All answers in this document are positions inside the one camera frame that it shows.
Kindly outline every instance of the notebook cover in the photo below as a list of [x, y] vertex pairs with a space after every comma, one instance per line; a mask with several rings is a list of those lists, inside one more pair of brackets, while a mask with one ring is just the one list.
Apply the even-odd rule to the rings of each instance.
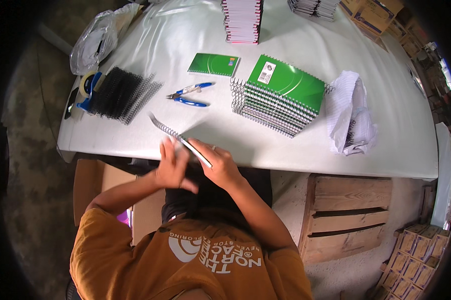
[[236, 56], [197, 53], [187, 71], [232, 77], [238, 61]]
[[325, 83], [292, 65], [261, 55], [248, 79], [272, 93], [320, 110]]

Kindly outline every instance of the tape roll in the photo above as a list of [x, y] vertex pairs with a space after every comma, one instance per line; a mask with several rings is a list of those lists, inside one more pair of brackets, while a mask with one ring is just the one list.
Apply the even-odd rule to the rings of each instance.
[[91, 94], [91, 83], [92, 83], [92, 79], [94, 78], [94, 75], [96, 74], [96, 71], [90, 71], [87, 74], [85, 74], [82, 79], [80, 80], [79, 86], [78, 86], [78, 90], [80, 92], [80, 94], [82, 96], [84, 96], [85, 98], [89, 98], [90, 94]]

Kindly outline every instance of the wooden pallet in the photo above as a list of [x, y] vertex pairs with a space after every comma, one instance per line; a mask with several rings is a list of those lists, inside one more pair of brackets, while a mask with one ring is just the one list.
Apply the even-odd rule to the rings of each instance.
[[389, 178], [311, 174], [299, 253], [304, 264], [330, 261], [378, 247], [389, 218]]

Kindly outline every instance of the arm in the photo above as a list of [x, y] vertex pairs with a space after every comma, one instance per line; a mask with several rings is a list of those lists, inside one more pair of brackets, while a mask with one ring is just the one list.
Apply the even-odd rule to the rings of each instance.
[[210, 161], [212, 168], [202, 164], [204, 174], [231, 195], [258, 240], [272, 250], [289, 248], [298, 253], [287, 227], [242, 177], [231, 154], [198, 140], [189, 143]]
[[92, 200], [85, 211], [91, 208], [100, 208], [118, 216], [135, 203], [163, 188], [181, 188], [197, 194], [197, 185], [184, 178], [189, 153], [181, 148], [176, 158], [174, 144], [170, 139], [164, 140], [160, 149], [162, 159], [157, 169], [136, 181], [124, 183], [102, 192]]

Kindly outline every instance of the sticker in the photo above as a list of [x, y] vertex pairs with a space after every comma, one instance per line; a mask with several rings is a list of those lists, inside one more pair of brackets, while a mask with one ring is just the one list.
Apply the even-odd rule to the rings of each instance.
[[262, 82], [266, 85], [269, 84], [270, 78], [272, 77], [272, 74], [274, 73], [275, 65], [270, 62], [266, 62], [264, 67], [262, 68], [262, 72], [260, 72], [260, 76], [258, 77], [257, 81]]

